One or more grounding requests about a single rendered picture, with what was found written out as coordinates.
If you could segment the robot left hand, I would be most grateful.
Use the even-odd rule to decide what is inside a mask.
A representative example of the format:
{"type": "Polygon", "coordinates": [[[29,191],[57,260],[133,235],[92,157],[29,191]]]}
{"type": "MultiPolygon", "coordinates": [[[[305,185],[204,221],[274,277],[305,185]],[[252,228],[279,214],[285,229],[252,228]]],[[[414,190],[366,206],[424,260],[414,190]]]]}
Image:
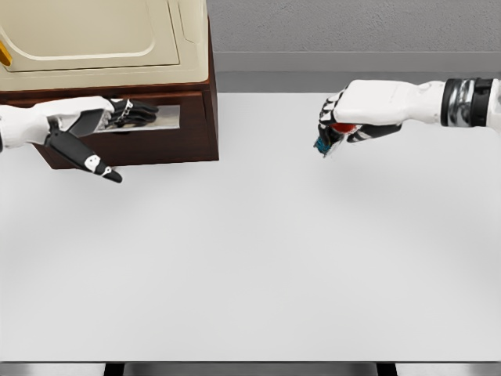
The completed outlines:
{"type": "Polygon", "coordinates": [[[44,146],[69,161],[75,168],[122,182],[122,176],[85,145],[81,138],[98,131],[142,127],[155,122],[158,107],[137,99],[108,99],[88,96],[59,99],[34,106],[49,123],[44,146]]]}

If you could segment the switch with red button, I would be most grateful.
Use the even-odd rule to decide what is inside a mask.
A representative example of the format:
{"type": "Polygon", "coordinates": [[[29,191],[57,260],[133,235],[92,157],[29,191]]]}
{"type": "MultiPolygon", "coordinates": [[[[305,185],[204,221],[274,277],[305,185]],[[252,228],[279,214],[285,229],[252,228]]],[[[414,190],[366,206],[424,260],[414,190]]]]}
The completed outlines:
{"type": "Polygon", "coordinates": [[[353,134],[357,129],[358,126],[353,124],[319,124],[319,136],[314,142],[313,147],[316,148],[323,157],[328,157],[341,145],[341,143],[347,136],[353,134]]]}

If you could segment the brown cabinet drawer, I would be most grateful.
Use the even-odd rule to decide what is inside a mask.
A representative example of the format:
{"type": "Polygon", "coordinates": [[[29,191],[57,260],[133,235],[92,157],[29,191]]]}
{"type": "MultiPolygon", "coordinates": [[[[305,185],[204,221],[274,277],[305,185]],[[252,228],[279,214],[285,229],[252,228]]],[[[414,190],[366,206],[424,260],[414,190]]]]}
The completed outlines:
{"type": "Polygon", "coordinates": [[[31,107],[36,103],[78,96],[130,98],[157,106],[180,106],[180,125],[175,129],[103,132],[81,141],[110,166],[151,165],[218,159],[217,137],[212,117],[211,94],[206,91],[171,91],[161,86],[92,89],[0,91],[0,104],[31,107]]]}

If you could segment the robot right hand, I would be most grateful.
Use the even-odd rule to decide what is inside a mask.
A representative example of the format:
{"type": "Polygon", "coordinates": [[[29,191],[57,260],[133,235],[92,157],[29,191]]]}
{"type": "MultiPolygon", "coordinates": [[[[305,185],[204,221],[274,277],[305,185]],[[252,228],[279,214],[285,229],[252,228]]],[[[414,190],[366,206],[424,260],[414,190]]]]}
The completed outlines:
{"type": "Polygon", "coordinates": [[[408,119],[405,98],[412,84],[403,81],[354,80],[326,99],[319,124],[345,123],[358,129],[343,141],[361,141],[389,136],[408,119]]]}

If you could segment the beige and brown cabinet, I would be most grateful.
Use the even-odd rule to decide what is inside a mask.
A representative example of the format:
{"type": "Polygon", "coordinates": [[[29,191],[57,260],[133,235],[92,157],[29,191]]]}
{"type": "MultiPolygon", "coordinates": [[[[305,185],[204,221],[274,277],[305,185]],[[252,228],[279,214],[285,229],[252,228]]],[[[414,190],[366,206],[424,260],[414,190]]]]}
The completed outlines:
{"type": "MultiPolygon", "coordinates": [[[[218,101],[206,0],[0,0],[0,91],[141,86],[211,94],[218,101]]],[[[175,129],[180,106],[155,122],[103,132],[175,129]]]]}

